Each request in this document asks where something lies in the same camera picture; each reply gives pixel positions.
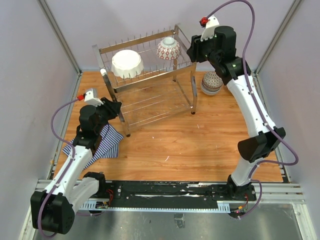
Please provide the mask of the white scalloped bowl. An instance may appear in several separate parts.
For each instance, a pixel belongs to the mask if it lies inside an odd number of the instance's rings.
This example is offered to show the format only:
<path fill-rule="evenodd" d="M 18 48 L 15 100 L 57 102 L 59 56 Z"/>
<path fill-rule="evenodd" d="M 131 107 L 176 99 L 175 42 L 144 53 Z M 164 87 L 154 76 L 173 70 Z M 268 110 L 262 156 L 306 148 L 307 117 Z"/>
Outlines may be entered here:
<path fill-rule="evenodd" d="M 135 78 L 144 70 L 141 55 L 130 49 L 118 51 L 111 59 L 111 71 L 122 79 Z"/>

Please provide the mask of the plain white bowl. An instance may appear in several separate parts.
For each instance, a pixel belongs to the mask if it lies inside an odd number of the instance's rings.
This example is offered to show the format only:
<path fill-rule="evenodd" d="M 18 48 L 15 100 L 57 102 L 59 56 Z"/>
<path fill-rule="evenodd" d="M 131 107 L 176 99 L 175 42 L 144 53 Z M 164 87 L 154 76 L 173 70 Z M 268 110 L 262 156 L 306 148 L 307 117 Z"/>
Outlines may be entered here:
<path fill-rule="evenodd" d="M 206 89 L 205 86 L 201 84 L 201 90 L 204 94 L 206 94 L 208 96 L 214 96 L 220 92 L 221 88 L 217 88 L 214 91 L 211 91 L 211 90 Z"/>

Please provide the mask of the steel two-tier dish rack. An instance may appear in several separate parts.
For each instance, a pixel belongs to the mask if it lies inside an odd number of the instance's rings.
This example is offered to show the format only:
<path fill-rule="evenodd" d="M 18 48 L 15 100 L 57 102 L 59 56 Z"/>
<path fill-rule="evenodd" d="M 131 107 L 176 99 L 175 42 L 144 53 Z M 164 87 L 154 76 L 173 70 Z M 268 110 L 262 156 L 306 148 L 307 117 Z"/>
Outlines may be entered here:
<path fill-rule="evenodd" d="M 180 44 L 180 55 L 165 60 L 157 56 L 157 46 L 166 37 Z M 196 63 L 187 56 L 190 41 L 180 24 L 144 36 L 121 40 L 107 47 L 92 49 L 104 84 L 114 102 L 121 102 L 119 120 L 124 135 L 147 124 L 177 115 L 196 113 Z M 135 76 L 116 76 L 112 57 L 121 50 L 136 51 L 142 58 L 143 70 Z"/>

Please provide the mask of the brown lattice pattern bowl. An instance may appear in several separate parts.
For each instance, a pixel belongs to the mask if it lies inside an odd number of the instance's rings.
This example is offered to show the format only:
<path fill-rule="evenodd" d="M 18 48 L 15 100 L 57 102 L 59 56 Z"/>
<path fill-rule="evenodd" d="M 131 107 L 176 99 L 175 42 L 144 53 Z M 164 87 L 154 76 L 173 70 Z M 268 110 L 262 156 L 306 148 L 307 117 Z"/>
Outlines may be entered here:
<path fill-rule="evenodd" d="M 214 71 L 211 71 L 203 75 L 202 84 L 208 91 L 214 92 L 222 87 L 223 81 Z"/>

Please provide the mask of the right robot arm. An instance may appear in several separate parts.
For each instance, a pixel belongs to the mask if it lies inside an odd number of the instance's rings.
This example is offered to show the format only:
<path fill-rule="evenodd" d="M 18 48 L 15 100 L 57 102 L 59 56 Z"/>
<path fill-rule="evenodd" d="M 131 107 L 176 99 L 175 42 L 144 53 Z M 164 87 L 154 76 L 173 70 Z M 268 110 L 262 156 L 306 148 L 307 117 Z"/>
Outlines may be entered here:
<path fill-rule="evenodd" d="M 243 57 L 236 55 L 237 34 L 230 26 L 207 26 L 201 35 L 191 38 L 187 50 L 191 62 L 209 62 L 223 84 L 232 93 L 244 117 L 249 137 L 238 142 L 240 159 L 227 179 L 226 193 L 240 199 L 252 183 L 258 164 L 273 152 L 286 135 L 268 116 L 257 95 L 251 69 Z"/>

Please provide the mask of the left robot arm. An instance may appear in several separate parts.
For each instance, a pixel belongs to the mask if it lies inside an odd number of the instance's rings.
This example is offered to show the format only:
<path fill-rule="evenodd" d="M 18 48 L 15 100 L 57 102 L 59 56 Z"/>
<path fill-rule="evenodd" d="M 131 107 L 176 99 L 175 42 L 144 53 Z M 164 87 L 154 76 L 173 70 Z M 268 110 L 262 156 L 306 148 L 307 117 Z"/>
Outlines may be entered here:
<path fill-rule="evenodd" d="M 70 153 L 55 178 L 42 191 L 30 198 L 32 225 L 41 234 L 67 234 L 80 207 L 91 197 L 101 198 L 107 193 L 105 175 L 89 172 L 77 183 L 86 164 L 97 152 L 102 141 L 101 132 L 110 120 L 120 115 L 121 102 L 105 97 L 89 100 L 80 95 L 74 102 L 85 101 L 79 111 L 79 125 L 72 142 L 67 141 Z"/>

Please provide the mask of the red diamond pattern bowl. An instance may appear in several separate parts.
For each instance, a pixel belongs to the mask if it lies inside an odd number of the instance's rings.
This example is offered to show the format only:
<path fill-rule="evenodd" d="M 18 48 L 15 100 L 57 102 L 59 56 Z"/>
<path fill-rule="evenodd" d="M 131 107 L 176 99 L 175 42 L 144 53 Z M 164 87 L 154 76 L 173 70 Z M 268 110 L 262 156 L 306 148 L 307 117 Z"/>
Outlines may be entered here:
<path fill-rule="evenodd" d="M 157 45 L 156 55 L 162 60 L 175 60 L 180 54 L 180 43 L 173 37 L 165 37 Z"/>

